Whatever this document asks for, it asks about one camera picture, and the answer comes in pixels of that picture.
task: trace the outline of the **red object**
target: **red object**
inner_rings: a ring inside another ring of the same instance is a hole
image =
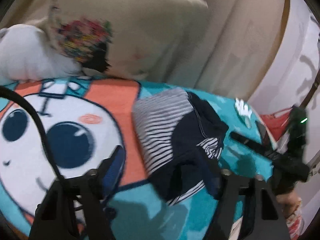
[[[290,107],[273,114],[260,115],[276,141],[278,141],[286,131],[291,110],[292,108]]]

